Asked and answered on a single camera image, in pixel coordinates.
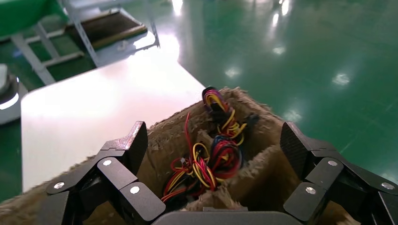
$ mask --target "metal shelf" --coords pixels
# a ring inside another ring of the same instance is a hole
[[[133,0],[69,0],[74,10],[83,11],[92,8],[108,9]]]
[[[149,0],[143,0],[150,21],[150,27],[147,26],[148,32],[146,34],[115,42],[110,46],[101,48],[99,50],[94,50],[85,30],[81,25],[81,21],[83,20],[82,15],[84,15],[85,12],[93,10],[97,10],[99,12],[101,10],[112,11],[113,9],[110,9],[109,7],[118,6],[118,10],[122,14],[130,17],[132,20],[135,20],[123,8],[120,8],[121,3],[129,1],[133,0],[62,0],[63,6],[69,15],[69,19],[75,25],[77,32],[79,33],[88,53],[91,56],[91,59],[94,61],[97,67],[125,59],[140,50],[148,49],[153,46],[160,47],[159,37],[148,3]]]
[[[101,67],[111,64],[153,46],[157,46],[155,36],[149,31],[145,34],[115,42],[110,46],[96,50],[99,61],[99,65],[97,66]]]

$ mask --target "white robot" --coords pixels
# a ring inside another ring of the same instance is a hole
[[[28,93],[7,65],[0,64],[0,125],[21,117],[21,99]]]

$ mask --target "white table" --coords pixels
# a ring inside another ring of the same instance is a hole
[[[177,62],[144,51],[29,93],[22,100],[23,191],[126,136],[137,120],[149,128],[200,101],[203,89]]]

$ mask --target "brown fur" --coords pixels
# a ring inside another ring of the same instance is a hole
[[[249,113],[255,113],[260,117],[253,134],[246,137],[244,144],[245,157],[250,161],[236,176],[226,180],[217,191],[204,193],[184,210],[202,210],[205,206],[224,209],[245,206],[250,210],[283,211],[284,201],[300,182],[279,147],[283,121],[275,116],[269,107],[256,103],[240,89],[223,89],[221,92],[236,109],[238,120],[242,120]],[[184,123],[188,112],[191,115],[191,139],[203,140],[206,144],[211,142],[211,138],[203,131],[212,129],[213,125],[201,102],[153,125],[148,130],[148,149],[137,176],[158,196],[161,195],[161,187],[171,173],[170,162],[187,152]],[[71,170],[84,163],[75,165]],[[0,204],[0,224],[33,224],[40,203],[46,196],[44,190],[48,183],[38,185],[23,195]],[[333,214],[324,213],[319,224],[356,223],[339,205],[331,202],[325,212],[330,212],[331,209]],[[105,203],[99,206],[84,224],[117,225],[124,222],[110,204]]]

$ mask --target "green floor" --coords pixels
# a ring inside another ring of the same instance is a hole
[[[205,86],[248,90],[308,136],[398,183],[398,1],[280,2],[151,1],[162,48]],[[139,3],[124,7],[147,22]],[[45,25],[59,26],[53,18]],[[64,53],[75,48],[66,37],[54,41]],[[42,86],[11,43],[0,53],[28,89]],[[93,68],[83,58],[50,72],[62,80]],[[0,200],[21,191],[20,126],[0,128]]]

